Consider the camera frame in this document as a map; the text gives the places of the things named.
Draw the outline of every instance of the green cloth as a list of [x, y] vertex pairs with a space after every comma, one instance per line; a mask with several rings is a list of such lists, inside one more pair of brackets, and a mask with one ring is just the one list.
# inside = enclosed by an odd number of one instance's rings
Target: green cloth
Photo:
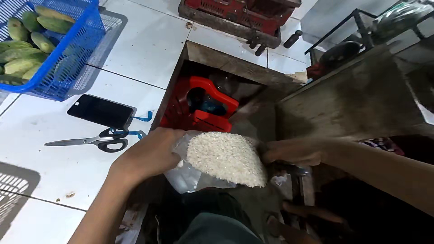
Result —
[[263, 244], [244, 224], [233, 218], [200, 213], [175, 244]]

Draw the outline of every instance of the red plastic crate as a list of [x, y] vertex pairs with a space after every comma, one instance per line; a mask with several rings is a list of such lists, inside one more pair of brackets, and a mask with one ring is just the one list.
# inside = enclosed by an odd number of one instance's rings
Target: red plastic crate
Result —
[[[226, 105], [226, 114], [217, 116], [201, 110], [191, 113], [187, 95], [191, 89], [196, 87], [203, 88], [210, 97]], [[228, 119], [237, 108], [238, 101], [219, 92], [211, 80], [198, 76], [179, 78], [161, 119], [160, 126], [203, 132], [230, 132], [232, 125]]]
[[299, 7], [271, 0], [185, 0], [185, 5], [272, 36]]

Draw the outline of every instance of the black scissor handle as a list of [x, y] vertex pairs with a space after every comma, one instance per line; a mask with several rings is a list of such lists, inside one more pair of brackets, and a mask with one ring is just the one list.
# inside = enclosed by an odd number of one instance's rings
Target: black scissor handle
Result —
[[[118, 149], [111, 149], [108, 148], [108, 145], [114, 145], [122, 143], [122, 147]], [[98, 148], [104, 152], [119, 152], [124, 150], [128, 146], [128, 140], [127, 139], [113, 139], [112, 141], [101, 141], [97, 144]]]
[[112, 137], [113, 139], [120, 139], [120, 138], [124, 138], [128, 136], [128, 131], [122, 133], [122, 134], [110, 134], [109, 133], [110, 128], [108, 128], [107, 130], [101, 132], [99, 134], [99, 137], [104, 138], [104, 137]]

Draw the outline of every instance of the green papaya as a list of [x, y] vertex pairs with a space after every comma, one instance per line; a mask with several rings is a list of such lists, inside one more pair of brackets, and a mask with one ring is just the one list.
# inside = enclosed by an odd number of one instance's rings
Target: green papaya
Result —
[[74, 25], [74, 23], [60, 20], [53, 17], [39, 16], [37, 17], [38, 22], [47, 30], [51, 30], [60, 34], [68, 33], [69, 29]]
[[0, 75], [0, 83], [7, 84], [7, 85], [14, 85], [14, 86], [20, 86], [24, 85], [28, 80], [23, 79], [21, 77], [16, 77], [14, 74], [12, 75]]
[[32, 47], [9, 49], [0, 53], [0, 63], [8, 63], [14, 59], [24, 58], [34, 53], [42, 53], [42, 51]]
[[72, 22], [72, 23], [76, 22], [71, 16], [68, 16], [68, 15], [63, 14], [63, 13], [59, 13], [59, 12], [57, 12], [55, 10], [52, 10], [52, 9], [49, 9], [49, 8], [46, 8], [46, 7], [43, 7], [43, 6], [37, 6], [37, 7], [35, 7], [35, 11], [39, 15], [42, 15], [42, 16], [53, 17], [53, 18], [56, 18], [56, 19], [59, 19], [59, 20], [66, 20], [66, 21], [69, 21], [69, 22]]
[[18, 18], [10, 17], [7, 21], [7, 29], [13, 40], [27, 41], [29, 31], [24, 27]]
[[14, 61], [7, 63], [4, 66], [4, 72], [5, 74], [13, 74], [15, 72], [27, 72], [32, 67], [41, 64], [43, 61], [44, 60], [37, 57], [16, 59]]
[[29, 71], [27, 71], [26, 73], [24, 73], [24, 75], [22, 76], [23, 79], [31, 79], [35, 73], [38, 71], [38, 69], [41, 67], [42, 64], [38, 64], [33, 66], [31, 69], [29, 69]]
[[44, 53], [51, 53], [56, 48], [48, 38], [39, 32], [33, 32], [30, 37], [36, 46], [38, 46]]
[[26, 11], [23, 13], [23, 24], [26, 29], [30, 32], [41, 31], [42, 26], [36, 19], [38, 15], [32, 11]]
[[0, 42], [0, 52], [4, 52], [9, 49], [18, 49], [23, 47], [32, 47], [30, 43], [24, 41], [4, 41]]

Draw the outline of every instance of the smartphone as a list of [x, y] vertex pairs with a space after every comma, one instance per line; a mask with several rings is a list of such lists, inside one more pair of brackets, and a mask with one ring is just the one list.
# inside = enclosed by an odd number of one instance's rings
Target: smartphone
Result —
[[133, 112], [131, 107], [91, 95], [82, 95], [67, 113], [110, 128], [124, 130]]

